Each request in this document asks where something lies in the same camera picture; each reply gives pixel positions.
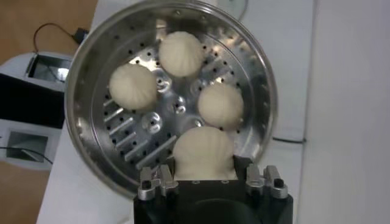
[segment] perforated metal tray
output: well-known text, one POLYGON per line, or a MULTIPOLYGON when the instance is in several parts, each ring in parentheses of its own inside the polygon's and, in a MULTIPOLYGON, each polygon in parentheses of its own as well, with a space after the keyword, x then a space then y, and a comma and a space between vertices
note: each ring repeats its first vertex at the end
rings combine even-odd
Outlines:
POLYGON ((132 197, 142 167, 156 167, 171 155, 181 134, 207 125, 197 99, 216 82, 241 92, 242 124, 227 133, 236 155, 256 160, 271 136, 277 96, 269 62, 253 36, 228 14, 201 2, 133 5, 94 30, 74 58, 66 87, 73 143, 102 181, 132 197), (203 44, 205 61, 196 79, 174 78, 158 62, 160 42, 178 30, 203 44), (158 104, 152 110, 128 111, 111 99, 107 84, 123 63, 138 63, 156 75, 158 104))

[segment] white dough bun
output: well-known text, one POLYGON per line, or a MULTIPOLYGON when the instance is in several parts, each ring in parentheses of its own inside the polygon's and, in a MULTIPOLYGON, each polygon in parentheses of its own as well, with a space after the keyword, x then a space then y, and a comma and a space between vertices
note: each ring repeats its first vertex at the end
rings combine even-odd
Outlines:
POLYGON ((223 131, 213 127, 189 129, 177 140, 176 180, 235 180, 234 143, 223 131))
POLYGON ((244 101, 240 92, 223 83, 203 89, 197 106, 207 123, 214 127, 222 127, 224 130, 239 126, 244 113, 244 101))
POLYGON ((112 99, 127 110, 151 107, 157 101, 156 78, 140 65, 124 64, 112 74, 108 84, 112 99))
POLYGON ((199 40, 181 31, 166 36, 160 45, 159 55, 162 67, 175 77, 198 74, 204 59, 199 40))

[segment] metal bracket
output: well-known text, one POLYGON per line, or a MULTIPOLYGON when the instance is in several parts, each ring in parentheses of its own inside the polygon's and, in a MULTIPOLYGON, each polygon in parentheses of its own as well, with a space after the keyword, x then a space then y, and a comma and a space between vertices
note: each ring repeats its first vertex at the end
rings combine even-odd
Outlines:
POLYGON ((161 165, 158 174, 160 176, 161 195, 166 197, 169 193, 179 193, 179 183, 173 180, 168 165, 161 165))
POLYGON ((138 187, 138 199, 149 201, 155 198, 156 187, 160 187, 161 195, 167 197, 171 192, 179 193, 179 183, 173 180, 168 165, 161 165, 157 169, 159 178, 152 179, 152 169, 144 167, 141 169, 141 184, 138 187))
POLYGON ((258 167, 254 164, 250 164, 246 168, 246 191, 249 195, 258 192, 263 195, 264 178, 261 177, 258 167))
POLYGON ((264 177, 267 180, 267 185, 271 188, 271 196, 278 199, 288 196, 287 185, 280 178, 278 169, 275 166, 267 166, 264 169, 264 177))
POLYGON ((156 181, 152 180, 152 169, 144 167, 140 173, 141 183, 138 187, 138 198, 142 201, 149 201, 155 197, 156 181))

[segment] white appliance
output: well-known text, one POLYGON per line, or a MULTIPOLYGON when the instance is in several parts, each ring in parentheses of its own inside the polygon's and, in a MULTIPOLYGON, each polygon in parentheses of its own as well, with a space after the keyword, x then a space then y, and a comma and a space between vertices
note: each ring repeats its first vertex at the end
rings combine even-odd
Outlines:
POLYGON ((64 120, 63 91, 71 57, 51 52, 18 55, 0 66, 7 95, 0 111, 0 159, 27 169, 47 170, 64 120))

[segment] wooden floor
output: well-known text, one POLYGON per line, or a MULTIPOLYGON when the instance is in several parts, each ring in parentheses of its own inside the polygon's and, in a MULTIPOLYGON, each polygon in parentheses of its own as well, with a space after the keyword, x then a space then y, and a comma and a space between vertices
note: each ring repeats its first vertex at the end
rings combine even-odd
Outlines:
MULTIPOLYGON (((69 33, 89 29, 97 0, 0 0, 0 64, 31 52, 32 37, 41 24, 53 22, 69 33)), ((74 54, 77 45, 55 27, 43 28, 37 37, 41 51, 74 54)))
MULTIPOLYGON (((0 65, 33 51, 34 31, 43 23, 57 23, 69 33, 78 27, 89 29, 96 3, 97 0, 0 0, 0 65)), ((41 51, 69 55, 77 49, 75 42, 56 27, 43 28, 37 44, 41 51)), ((49 172, 0 162, 0 223, 35 223, 48 178, 49 172)))

